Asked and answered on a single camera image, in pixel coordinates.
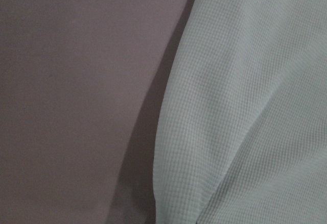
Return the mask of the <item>olive green long-sleeve shirt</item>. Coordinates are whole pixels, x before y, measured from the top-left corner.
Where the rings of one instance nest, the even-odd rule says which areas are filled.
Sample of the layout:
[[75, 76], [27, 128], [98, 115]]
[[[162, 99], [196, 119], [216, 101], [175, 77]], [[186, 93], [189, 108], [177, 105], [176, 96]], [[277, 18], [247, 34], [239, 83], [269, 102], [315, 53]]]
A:
[[159, 115], [157, 223], [326, 223], [326, 0], [195, 0]]

